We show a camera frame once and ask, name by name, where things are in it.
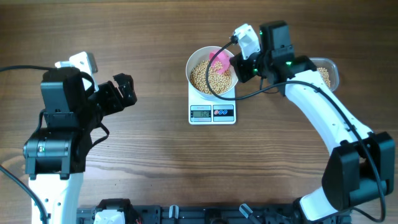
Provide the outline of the pink plastic measuring scoop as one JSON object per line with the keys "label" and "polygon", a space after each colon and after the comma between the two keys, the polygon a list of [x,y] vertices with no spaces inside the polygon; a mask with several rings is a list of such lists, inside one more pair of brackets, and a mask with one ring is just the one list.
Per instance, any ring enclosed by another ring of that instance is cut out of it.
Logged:
{"label": "pink plastic measuring scoop", "polygon": [[225,71],[229,70],[229,59],[229,54],[224,50],[213,59],[211,63],[211,68],[217,73],[222,74]]}

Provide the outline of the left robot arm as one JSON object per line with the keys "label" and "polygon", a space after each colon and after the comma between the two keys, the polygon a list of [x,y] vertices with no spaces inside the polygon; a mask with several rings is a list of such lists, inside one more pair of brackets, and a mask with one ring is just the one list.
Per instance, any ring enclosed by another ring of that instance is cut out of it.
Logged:
{"label": "left robot arm", "polygon": [[24,144],[29,176],[32,223],[75,223],[86,157],[107,137],[93,141],[92,130],[109,130],[102,120],[137,101],[131,76],[120,73],[98,88],[85,88],[93,78],[74,67],[44,73],[40,84],[45,108],[38,126]]}

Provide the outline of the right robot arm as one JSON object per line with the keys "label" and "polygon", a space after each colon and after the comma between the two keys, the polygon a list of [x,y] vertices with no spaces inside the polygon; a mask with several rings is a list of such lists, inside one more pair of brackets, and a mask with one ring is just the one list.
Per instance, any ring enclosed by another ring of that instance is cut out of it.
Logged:
{"label": "right robot arm", "polygon": [[321,221],[374,199],[385,203],[394,189],[394,140],[356,119],[325,84],[313,61],[295,55],[287,23],[265,23],[258,31],[243,24],[231,41],[241,49],[231,59],[238,80],[267,79],[271,88],[300,108],[328,149],[321,187],[299,201],[304,219]]}

